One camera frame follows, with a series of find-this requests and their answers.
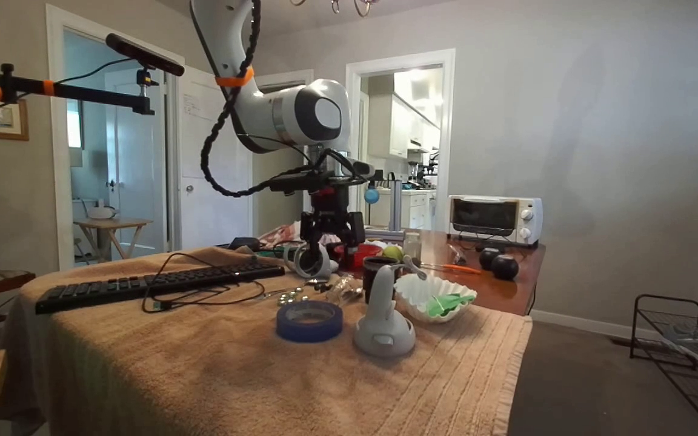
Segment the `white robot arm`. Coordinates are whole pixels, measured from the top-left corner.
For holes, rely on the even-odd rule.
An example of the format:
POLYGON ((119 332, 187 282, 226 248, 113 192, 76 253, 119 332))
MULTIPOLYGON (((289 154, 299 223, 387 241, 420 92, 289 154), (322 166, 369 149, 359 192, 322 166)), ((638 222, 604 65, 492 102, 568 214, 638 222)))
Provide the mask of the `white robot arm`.
POLYGON ((364 219, 348 208, 348 189, 372 177, 372 167, 348 155, 348 97, 336 80, 261 92, 255 82, 255 50, 261 25, 261 0, 188 0, 188 14, 202 50, 216 75, 226 104, 202 146, 203 180, 229 197, 211 171, 208 155, 226 121, 251 154, 276 149, 307 149, 302 167, 239 189, 239 197, 271 192, 307 192, 312 208, 300 217, 300 238, 314 248, 325 235, 336 235, 343 248, 366 241, 364 219))

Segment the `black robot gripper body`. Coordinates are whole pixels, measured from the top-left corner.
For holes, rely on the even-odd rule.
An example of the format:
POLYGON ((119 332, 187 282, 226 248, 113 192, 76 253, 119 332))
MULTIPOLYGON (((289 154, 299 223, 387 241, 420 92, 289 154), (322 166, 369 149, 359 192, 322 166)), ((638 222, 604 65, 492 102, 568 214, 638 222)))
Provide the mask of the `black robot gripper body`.
POLYGON ((300 238, 318 246, 322 235, 336 235, 356 248, 366 241, 364 217, 348 208, 348 189, 375 180, 375 167, 343 154, 319 154, 314 163, 285 171, 268 183, 271 192, 306 192, 311 208, 300 217, 300 238))

